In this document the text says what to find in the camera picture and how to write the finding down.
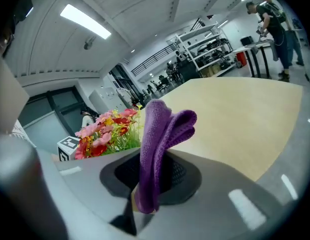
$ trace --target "white cabinet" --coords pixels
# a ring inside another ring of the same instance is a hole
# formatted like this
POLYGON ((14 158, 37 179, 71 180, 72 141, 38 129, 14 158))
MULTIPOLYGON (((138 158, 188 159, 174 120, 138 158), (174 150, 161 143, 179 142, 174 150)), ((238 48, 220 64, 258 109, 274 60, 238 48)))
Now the white cabinet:
POLYGON ((90 102, 99 114, 104 114, 109 110, 123 112, 126 106, 113 88, 97 88, 89 96, 90 102))

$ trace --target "ceiling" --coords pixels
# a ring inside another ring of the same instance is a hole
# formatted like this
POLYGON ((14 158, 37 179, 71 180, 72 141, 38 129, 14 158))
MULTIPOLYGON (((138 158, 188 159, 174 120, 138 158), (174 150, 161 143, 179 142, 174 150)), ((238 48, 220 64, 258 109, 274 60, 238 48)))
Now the ceiling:
POLYGON ((241 0, 32 0, 31 14, 18 23, 5 60, 22 86, 39 82, 104 76, 130 51, 172 33, 179 25, 211 14, 227 14, 241 0), (111 32, 94 33, 60 16, 67 4, 111 32))

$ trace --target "flower bouquet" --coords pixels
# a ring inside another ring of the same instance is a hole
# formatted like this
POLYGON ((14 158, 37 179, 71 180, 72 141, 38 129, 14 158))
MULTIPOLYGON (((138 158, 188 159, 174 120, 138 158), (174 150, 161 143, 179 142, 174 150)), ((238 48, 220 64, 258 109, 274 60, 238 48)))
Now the flower bouquet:
POLYGON ((75 135, 81 140, 75 152, 75 159, 104 156, 141 146, 139 129, 141 107, 138 110, 125 109, 118 113, 110 110, 101 114, 96 122, 75 135))

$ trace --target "railing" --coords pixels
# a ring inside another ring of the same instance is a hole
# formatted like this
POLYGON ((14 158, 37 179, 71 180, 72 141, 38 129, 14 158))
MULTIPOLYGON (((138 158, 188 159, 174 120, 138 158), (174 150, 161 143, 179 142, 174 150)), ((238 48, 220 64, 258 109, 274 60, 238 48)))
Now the railing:
POLYGON ((136 77, 139 73, 143 72, 145 69, 156 63, 161 58, 165 57, 166 55, 174 52, 176 50, 176 47, 174 44, 171 44, 169 46, 166 46, 164 49, 161 49, 148 59, 144 60, 141 64, 139 64, 137 67, 135 67, 131 72, 136 77))
POLYGON ((205 23, 201 20, 201 18, 198 18, 195 24, 191 27, 190 31, 197 30, 201 27, 205 27, 205 23))

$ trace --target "red trash can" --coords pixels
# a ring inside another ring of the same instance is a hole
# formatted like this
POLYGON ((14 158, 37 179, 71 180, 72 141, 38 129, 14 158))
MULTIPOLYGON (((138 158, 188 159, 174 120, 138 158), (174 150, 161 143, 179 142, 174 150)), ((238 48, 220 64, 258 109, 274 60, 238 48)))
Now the red trash can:
POLYGON ((247 60, 246 60, 246 57, 245 57, 245 53, 242 51, 242 52, 239 52, 236 54, 236 58, 239 62, 241 62, 241 65, 242 66, 246 66, 247 64, 247 60))

